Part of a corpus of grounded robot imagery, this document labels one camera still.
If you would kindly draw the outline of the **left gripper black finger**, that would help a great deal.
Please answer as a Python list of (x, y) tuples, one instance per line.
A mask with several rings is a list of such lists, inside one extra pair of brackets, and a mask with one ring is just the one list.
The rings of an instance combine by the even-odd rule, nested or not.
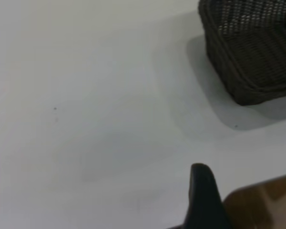
[(215, 177), (209, 166), (191, 165), (189, 207), (183, 229), (231, 229)]

